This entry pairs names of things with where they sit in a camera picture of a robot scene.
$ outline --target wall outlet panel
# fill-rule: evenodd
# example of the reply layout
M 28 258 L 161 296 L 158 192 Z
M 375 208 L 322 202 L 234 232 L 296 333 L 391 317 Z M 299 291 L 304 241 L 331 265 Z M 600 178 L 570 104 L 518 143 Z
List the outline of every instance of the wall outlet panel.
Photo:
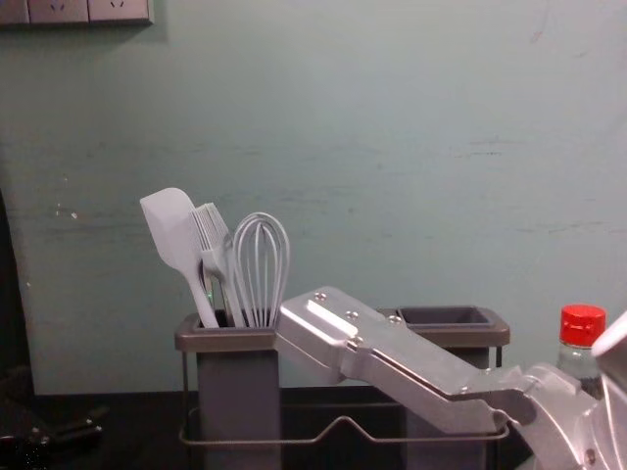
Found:
M 152 23 L 150 0 L 88 0 L 92 23 Z
M 87 0 L 28 0 L 31 24 L 88 23 Z
M 26 0 L 0 0 L 0 26 L 29 22 Z

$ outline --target wall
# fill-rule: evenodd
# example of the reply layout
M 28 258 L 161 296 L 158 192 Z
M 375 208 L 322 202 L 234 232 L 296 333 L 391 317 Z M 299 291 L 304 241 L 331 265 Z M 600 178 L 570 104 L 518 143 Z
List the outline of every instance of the wall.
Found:
M 39 393 L 180 387 L 192 300 L 138 205 L 167 186 L 283 220 L 288 295 L 491 307 L 509 363 L 554 359 L 565 303 L 627 306 L 621 1 L 157 6 L 146 29 L 0 35 Z

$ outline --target white whisk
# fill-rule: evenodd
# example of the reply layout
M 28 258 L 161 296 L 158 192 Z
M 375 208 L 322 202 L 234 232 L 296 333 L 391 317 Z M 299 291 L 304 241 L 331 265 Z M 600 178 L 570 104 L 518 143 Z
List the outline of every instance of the white whisk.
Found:
M 233 252 L 248 326 L 273 327 L 290 265 L 290 242 L 285 228 L 268 213 L 251 213 L 235 230 Z

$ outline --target metal wire handle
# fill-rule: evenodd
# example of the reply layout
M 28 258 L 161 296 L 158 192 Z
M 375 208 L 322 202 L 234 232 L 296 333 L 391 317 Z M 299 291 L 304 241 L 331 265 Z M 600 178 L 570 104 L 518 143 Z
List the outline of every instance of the metal wire handle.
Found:
M 198 407 L 192 408 L 187 416 L 189 417 L 198 411 Z M 269 446 L 307 446 L 322 441 L 331 430 L 339 423 L 349 423 L 364 438 L 373 444 L 408 444 L 408 443 L 450 443 L 450 442 L 476 442 L 476 441 L 498 441 L 509 436 L 509 427 L 496 435 L 464 435 L 446 436 L 441 438 L 375 438 L 370 435 L 360 424 L 350 416 L 338 416 L 324 428 L 317 436 L 311 439 L 281 439 L 281 440 L 250 440 L 250 441 L 194 441 L 185 437 L 185 423 L 179 430 L 178 439 L 188 447 L 269 447 Z

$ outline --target white spatula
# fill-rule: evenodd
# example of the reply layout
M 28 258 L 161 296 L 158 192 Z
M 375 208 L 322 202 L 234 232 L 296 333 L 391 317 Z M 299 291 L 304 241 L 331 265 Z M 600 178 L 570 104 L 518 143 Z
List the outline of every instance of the white spatula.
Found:
M 216 314 L 209 304 L 200 279 L 200 243 L 195 233 L 194 204 L 180 189 L 167 188 L 140 201 L 159 256 L 180 272 L 194 297 L 198 314 L 206 328 L 218 328 Z

